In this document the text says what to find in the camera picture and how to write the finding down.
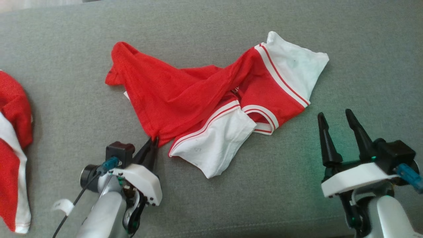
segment red and white shorts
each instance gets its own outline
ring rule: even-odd
[[[207,178],[228,167],[252,132],[271,135],[303,112],[329,60],[273,31],[226,68],[176,69],[126,43],[112,58],[106,83],[124,84],[146,133],[160,145],[176,138],[169,156]]]
[[[169,156],[197,166],[207,178],[220,175],[252,132],[271,135],[310,104],[314,85],[329,58],[325,53],[284,41],[270,32],[267,43],[248,51],[256,59],[244,68],[245,79],[213,114],[178,136]]]

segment white stripe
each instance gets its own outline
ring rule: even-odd
[[[272,126],[269,123],[262,123],[262,122],[256,122],[257,126],[254,128],[254,132],[255,133],[260,133],[260,134],[264,134],[264,135],[272,135],[273,130],[272,130]]]
[[[13,149],[13,152],[19,158],[18,207],[16,208],[16,230],[14,232],[25,234],[29,230],[29,222],[31,221],[25,178],[25,165],[27,158],[21,149],[12,124],[10,124],[10,122],[3,116],[2,113],[0,113],[0,128],[0,138],[3,139]]]
[[[188,137],[191,137],[191,136],[194,136],[194,135],[197,135],[197,134],[199,134],[199,132],[200,131],[203,131],[203,130],[205,130],[206,128],[207,128],[207,126],[209,126],[210,125],[210,123],[211,123],[211,120],[215,117],[215,116],[217,116],[217,115],[219,115],[219,113],[221,113],[221,112],[223,112],[224,110],[227,110],[228,108],[231,108],[231,107],[233,107],[233,106],[236,106],[236,105],[239,105],[239,101],[238,100],[234,100],[234,101],[232,101],[232,102],[230,102],[230,103],[228,103],[228,104],[226,104],[226,105],[224,105],[223,107],[221,107],[221,108],[219,108],[219,109],[217,109],[210,117],[209,117],[209,119],[207,119],[207,121],[206,121],[206,123],[204,124],[204,126],[201,128],[201,129],[199,129],[199,130],[197,130],[197,131],[195,131],[195,132],[193,132],[193,133],[191,133],[191,134],[188,134],[188,135],[186,135],[186,136],[183,136],[183,137],[181,137],[181,138],[179,138],[177,141],[175,141],[173,144],[173,146],[172,146],[172,148],[170,149],[170,152],[169,152],[169,155],[171,156],[171,154],[172,154],[172,152],[173,152],[173,150],[179,145],[179,143],[182,141],[182,140],[184,140],[184,139],[186,139],[186,138],[188,138]],[[216,118],[214,118],[213,120],[216,120],[216,119],[218,119],[218,118],[220,118],[220,117],[222,117],[223,115],[226,115],[226,114],[228,114],[228,113],[230,113],[230,112],[232,112],[233,110],[236,110],[237,108],[241,108],[240,106],[238,106],[238,107],[234,107],[233,109],[230,109],[230,110],[227,110],[226,112],[224,112],[224,113],[222,113],[221,115],[219,115],[219,116],[217,116]]]
[[[303,107],[307,107],[307,103],[305,103],[301,98],[299,98],[297,95],[295,95],[295,93],[293,93],[293,91],[291,91],[283,82],[282,80],[279,78],[277,72],[275,71],[275,69],[272,66],[272,63],[270,63],[269,57],[267,56],[266,52],[264,51],[264,49],[262,47],[260,47],[260,45],[256,45],[254,47],[254,49],[256,49],[261,58],[263,59],[264,65],[266,66],[266,69],[269,71],[270,75],[272,76],[272,78],[275,80],[275,82],[286,92],[288,93],[289,96],[291,96],[292,98],[294,98],[298,103],[300,103]]]
[[[259,105],[248,105],[242,108],[242,111],[248,111],[247,114],[256,112],[261,114],[266,120],[269,122],[270,126],[272,127],[272,132],[279,127],[279,122],[277,121],[276,116],[271,112],[269,109],[259,106]]]

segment black cable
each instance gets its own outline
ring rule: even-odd
[[[94,175],[94,177],[92,177],[90,179],[90,181],[88,181],[88,183],[82,188],[80,194],[77,196],[77,198],[74,201],[74,206],[77,204],[77,202],[79,201],[79,199],[81,198],[81,196],[85,192],[85,190],[87,190],[90,183],[92,183],[94,181],[94,179],[96,179],[100,175],[100,173],[101,172],[98,172],[96,175]],[[53,238],[55,238],[57,236],[57,233],[59,233],[60,228],[62,228],[63,223],[65,223],[67,218],[68,218],[68,216],[63,217],[63,220],[60,222],[59,226],[57,227],[56,232],[54,232]]]

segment white tag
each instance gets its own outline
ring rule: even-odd
[[[124,92],[125,97],[130,101],[129,96],[128,96],[128,92]]]
[[[53,204],[52,211],[62,210],[66,213],[66,216],[69,216],[74,207],[74,204],[69,199],[60,199]]]

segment red stripe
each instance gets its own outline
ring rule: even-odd
[[[230,110],[230,109],[233,109],[233,108],[235,108],[235,107],[238,107],[239,105],[237,104],[237,105],[235,105],[235,106],[232,106],[232,107],[230,107],[230,108],[228,108],[228,109],[225,109],[225,110],[223,110],[223,111],[221,111],[219,114],[217,114],[217,115],[215,115],[210,121],[209,121],[209,123],[207,124],[207,126],[206,126],[206,128],[203,130],[203,131],[201,131],[200,133],[198,133],[198,134],[196,134],[196,135],[192,135],[192,136],[190,136],[190,137],[187,137],[187,138],[185,138],[185,139],[183,139],[183,140],[181,140],[181,141],[178,141],[176,144],[175,144],[175,146],[174,147],[176,147],[176,146],[178,146],[180,143],[182,143],[183,141],[185,141],[185,140],[187,140],[187,139],[189,139],[189,138],[192,138],[192,137],[194,137],[194,136],[198,136],[198,135],[200,135],[201,133],[204,133],[206,130],[207,130],[207,128],[209,127],[209,125],[211,124],[211,122],[216,118],[216,117],[218,117],[219,115],[221,115],[222,113],[224,113],[224,112],[227,112],[228,110]]]
[[[252,110],[258,110],[258,111],[261,111],[262,113],[264,113],[268,118],[269,118],[269,120],[270,120],[270,122],[272,123],[272,125],[273,125],[273,128],[276,130],[276,126],[275,126],[275,124],[274,124],[274,122],[272,121],[272,118],[269,116],[269,115],[267,115],[267,113],[265,113],[264,111],[262,111],[262,110],[260,110],[260,109],[257,109],[257,108],[252,108],[252,109],[248,109],[248,110],[246,110],[245,111],[245,113],[247,113],[247,112],[249,112],[249,111],[252,111]]]
[[[264,49],[264,51],[266,52],[267,57],[269,58],[270,63],[273,66],[273,69],[275,70],[276,74],[279,76],[279,78],[282,80],[282,82],[289,88],[289,90],[291,90],[291,92],[293,92],[295,95],[297,95],[303,102],[305,102],[308,105],[310,105],[304,98],[302,98],[300,95],[298,95],[298,93],[296,93],[286,82],[285,80],[283,80],[283,78],[281,77],[281,75],[279,74],[279,72],[277,71],[275,65],[273,64],[272,59],[270,58],[269,52],[267,52],[266,48],[260,44],[260,47],[262,47]]]
[[[256,131],[262,131],[262,132],[267,132],[267,133],[272,133],[271,131],[268,130],[260,130],[260,129],[255,129]]]

